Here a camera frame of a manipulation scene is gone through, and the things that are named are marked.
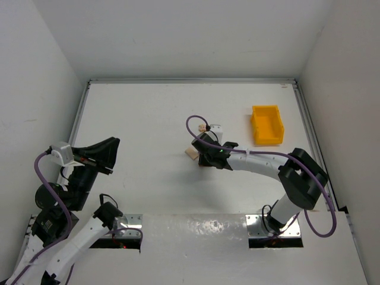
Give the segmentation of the small patterned wood block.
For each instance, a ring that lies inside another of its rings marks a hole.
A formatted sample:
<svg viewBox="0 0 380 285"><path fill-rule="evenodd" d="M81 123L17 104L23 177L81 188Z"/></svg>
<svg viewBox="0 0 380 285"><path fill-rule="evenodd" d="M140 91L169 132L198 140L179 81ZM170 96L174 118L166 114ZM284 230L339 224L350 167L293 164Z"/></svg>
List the small patterned wood block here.
<svg viewBox="0 0 380 285"><path fill-rule="evenodd" d="M199 125L198 130L199 130L199 132L205 132L207 130L207 126L204 124Z"/></svg>

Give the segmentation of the yellow plastic bin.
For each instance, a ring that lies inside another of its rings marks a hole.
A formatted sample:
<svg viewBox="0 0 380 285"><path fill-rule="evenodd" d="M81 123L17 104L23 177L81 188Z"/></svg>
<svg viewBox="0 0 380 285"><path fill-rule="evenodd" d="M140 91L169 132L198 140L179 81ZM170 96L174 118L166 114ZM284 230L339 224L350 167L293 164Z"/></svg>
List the yellow plastic bin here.
<svg viewBox="0 0 380 285"><path fill-rule="evenodd" d="M277 105L252 106L251 128L255 145L280 145L284 126Z"/></svg>

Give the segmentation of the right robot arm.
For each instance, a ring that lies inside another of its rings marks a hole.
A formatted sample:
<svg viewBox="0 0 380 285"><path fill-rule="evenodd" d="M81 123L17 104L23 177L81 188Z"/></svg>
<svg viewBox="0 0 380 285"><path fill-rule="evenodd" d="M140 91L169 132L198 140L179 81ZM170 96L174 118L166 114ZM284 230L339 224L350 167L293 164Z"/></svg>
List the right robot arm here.
<svg viewBox="0 0 380 285"><path fill-rule="evenodd" d="M328 182L327 173L303 149L295 148L286 157L252 154L236 142L220 145L214 135L202 133L192 141L199 152L199 165L231 171L247 171L279 181L285 194L267 214L263 227L277 235L302 210L312 210Z"/></svg>

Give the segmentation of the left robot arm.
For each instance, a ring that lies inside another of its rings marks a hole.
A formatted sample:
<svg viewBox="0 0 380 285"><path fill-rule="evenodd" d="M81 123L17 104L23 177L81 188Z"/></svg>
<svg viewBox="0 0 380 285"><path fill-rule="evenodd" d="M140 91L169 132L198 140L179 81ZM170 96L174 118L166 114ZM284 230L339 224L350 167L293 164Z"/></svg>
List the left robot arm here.
<svg viewBox="0 0 380 285"><path fill-rule="evenodd" d="M110 137L88 147L72 147L67 142L51 145L34 161L34 171L42 182L35 193L40 208L28 244L11 277L2 284L60 284L77 259L102 236L116 230L123 216L115 201L101 200L87 224L62 249L58 245L77 224L74 214L81 211L99 173L113 172L120 140ZM72 167L67 184L48 182L39 162L45 156L62 169Z"/></svg>

